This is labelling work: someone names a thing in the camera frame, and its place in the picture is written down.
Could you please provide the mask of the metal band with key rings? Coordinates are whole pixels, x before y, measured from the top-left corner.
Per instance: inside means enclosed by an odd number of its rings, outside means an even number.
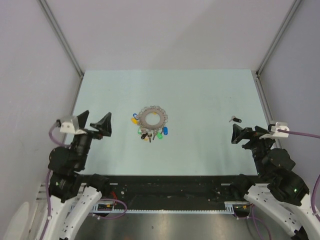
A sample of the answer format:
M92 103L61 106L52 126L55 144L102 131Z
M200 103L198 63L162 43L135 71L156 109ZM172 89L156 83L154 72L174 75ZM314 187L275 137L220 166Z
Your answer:
M142 134L158 132L166 126L168 115L166 111L158 105L144 107L137 115L138 126Z

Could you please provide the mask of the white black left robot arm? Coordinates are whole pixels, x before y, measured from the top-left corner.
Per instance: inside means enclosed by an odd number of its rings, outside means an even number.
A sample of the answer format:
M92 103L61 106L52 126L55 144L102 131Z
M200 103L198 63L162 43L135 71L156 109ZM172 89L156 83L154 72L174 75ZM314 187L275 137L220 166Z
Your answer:
M77 116L57 119L49 130L50 139L57 144L49 154L45 180L46 213L38 240L73 240L87 215L98 200L110 196L109 179L99 174L89 177L83 193L79 194L88 154L93 140L112 135L112 114L86 129L89 111Z

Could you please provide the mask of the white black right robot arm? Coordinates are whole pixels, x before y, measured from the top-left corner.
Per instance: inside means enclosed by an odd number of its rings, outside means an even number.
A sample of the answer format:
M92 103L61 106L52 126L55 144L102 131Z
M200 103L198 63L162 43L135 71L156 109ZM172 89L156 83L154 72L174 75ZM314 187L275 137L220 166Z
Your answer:
M230 185L230 194L259 208L276 221L292 240L318 240L320 238L320 212L315 204L316 190L310 191L293 168L296 163L283 148L274 148L277 139L292 135L285 122L270 124L267 129L232 126L231 143L250 150L258 177L267 184L268 192L248 176L236 176Z

